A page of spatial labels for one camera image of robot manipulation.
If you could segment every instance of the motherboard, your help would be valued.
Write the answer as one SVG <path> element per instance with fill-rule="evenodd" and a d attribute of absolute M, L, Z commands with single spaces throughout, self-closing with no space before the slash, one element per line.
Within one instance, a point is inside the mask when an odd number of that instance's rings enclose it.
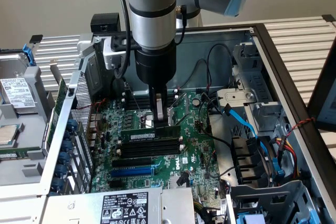
<path fill-rule="evenodd" d="M 92 154 L 95 172 L 91 193 L 151 187 L 178 188 L 177 180 L 181 175 L 188 174 L 189 182 L 181 187 L 191 187 L 194 200 L 202 202 L 204 206 L 220 206 L 219 180 L 210 178 L 205 169 L 206 164 L 211 160 L 208 171 L 211 174 L 218 174 L 216 159 L 210 158 L 214 151 L 214 142 L 203 134 L 199 127 L 206 122 L 206 107 L 201 109 L 200 120 L 198 119 L 200 100 L 200 94 L 188 92 L 183 94 L 183 98 L 171 109 L 172 122 L 181 127 L 179 154 L 150 157 L 151 174 L 121 177 L 112 176 L 112 171 L 115 170 L 113 164 L 122 160 L 118 153 L 121 136 L 129 130 L 150 131 L 151 112 L 125 110 L 122 101 L 102 104 L 99 112 L 102 115 L 99 134 L 103 133 L 105 139 L 102 143 L 97 137 Z M 147 162 L 148 157 L 139 158 L 139 163 L 142 161 Z"/>

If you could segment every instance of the green circuit board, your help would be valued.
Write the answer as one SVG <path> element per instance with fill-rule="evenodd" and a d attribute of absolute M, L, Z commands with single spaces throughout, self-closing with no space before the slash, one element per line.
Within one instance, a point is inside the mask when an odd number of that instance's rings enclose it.
<path fill-rule="evenodd" d="M 110 188 L 109 182 L 113 170 L 112 161 L 118 159 L 116 145 L 121 130 L 140 129 L 140 117 L 147 115 L 150 111 L 124 111 L 120 109 L 117 101 L 107 103 L 101 113 L 106 117 L 107 122 L 103 131 L 110 132 L 109 141 L 106 141 L 105 149 L 100 148 L 100 141 L 96 141 L 93 153 L 95 172 L 92 178 L 91 192 L 103 192 L 112 190 L 138 189 L 150 187 L 163 187 L 164 189 L 176 188 L 176 180 L 182 172 L 188 170 L 190 174 L 193 197 L 201 201 L 204 206 L 218 207 L 220 205 L 219 195 L 215 196 L 215 188 L 219 188 L 219 180 L 209 178 L 206 175 L 205 164 L 214 151 L 214 143 L 205 134 L 195 129 L 195 121 L 198 121 L 198 108 L 192 107 L 192 99 L 201 98 L 195 92 L 188 92 L 180 100 L 174 110 L 174 121 L 178 122 L 185 114 L 188 116 L 180 123 L 181 136 L 183 137 L 184 149 L 180 155 L 152 157 L 152 164 L 158 165 L 154 175 L 122 177 L 122 188 Z M 206 109 L 201 110 L 201 122 L 205 125 Z M 200 155 L 204 155 L 205 162 L 202 164 Z M 218 174 L 218 166 L 215 161 L 209 165 L 209 172 Z"/>

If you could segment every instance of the gray wall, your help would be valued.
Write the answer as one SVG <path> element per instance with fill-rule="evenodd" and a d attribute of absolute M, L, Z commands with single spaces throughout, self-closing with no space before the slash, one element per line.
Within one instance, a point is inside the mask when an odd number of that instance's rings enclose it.
<path fill-rule="evenodd" d="M 104 12 L 121 13 L 120 0 L 0 0 L 0 48 L 21 47 L 33 34 L 89 32 L 93 14 Z M 202 12 L 206 25 L 322 14 L 336 16 L 334 0 L 247 0 L 237 18 Z"/>

